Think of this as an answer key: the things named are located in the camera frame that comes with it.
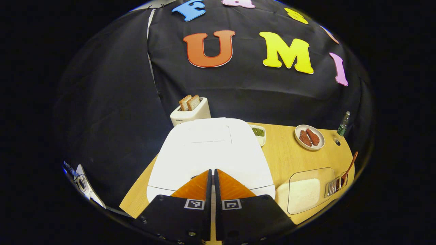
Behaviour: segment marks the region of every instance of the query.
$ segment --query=glass bottle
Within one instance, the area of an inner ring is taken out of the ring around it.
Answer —
[[[341,139],[345,134],[345,131],[347,130],[348,120],[350,119],[350,111],[347,111],[347,113],[344,116],[344,119],[342,119],[341,124],[339,125],[339,128],[337,129],[337,132],[334,137],[335,143],[340,146],[341,145]]]

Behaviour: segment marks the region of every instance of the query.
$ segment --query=wooden table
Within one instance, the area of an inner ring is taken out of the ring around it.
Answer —
[[[289,178],[297,172],[313,170],[324,167],[331,167],[336,176],[347,171],[353,156],[350,147],[345,139],[337,146],[333,140],[335,130],[319,129],[324,135],[325,145],[318,151],[310,151],[302,147],[294,136],[295,127],[280,126],[263,123],[249,124],[262,126],[266,130],[266,143],[262,151],[268,162],[272,180],[277,188],[289,181]],[[151,161],[141,176],[136,180],[127,195],[120,204],[120,208],[134,218],[137,218],[149,204],[147,200],[147,185],[157,156]],[[301,212],[299,214],[288,214],[295,224],[307,220],[330,202],[339,198],[351,186],[354,180],[354,165],[348,174],[348,184],[321,205]],[[211,224],[211,241],[207,244],[221,244],[215,240],[215,220]]]

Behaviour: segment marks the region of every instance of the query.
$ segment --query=wooden spoon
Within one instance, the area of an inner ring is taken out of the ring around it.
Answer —
[[[350,172],[351,166],[353,166],[354,161],[356,160],[357,153],[358,153],[358,152],[354,153],[353,160],[351,161],[350,167],[349,167],[348,170],[345,172],[345,174],[342,175],[342,177],[341,177],[341,183],[342,183],[342,185],[347,181],[348,172]]]

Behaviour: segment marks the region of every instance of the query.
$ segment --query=pink letter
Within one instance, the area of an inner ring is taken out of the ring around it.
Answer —
[[[342,58],[334,53],[329,53],[329,54],[333,58],[334,64],[336,66],[336,77],[335,77],[336,81],[339,84],[348,86],[348,81],[345,78],[344,66],[342,65],[342,61],[343,61]]]
[[[224,5],[228,5],[228,6],[242,6],[244,8],[255,8],[256,6],[254,6],[251,3],[251,0],[222,0],[221,1],[222,4]]]

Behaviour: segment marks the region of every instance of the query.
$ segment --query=clear plastic container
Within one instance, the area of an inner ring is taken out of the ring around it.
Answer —
[[[335,178],[329,167],[295,173],[276,189],[276,202],[288,214],[312,209],[331,198],[325,193]]]

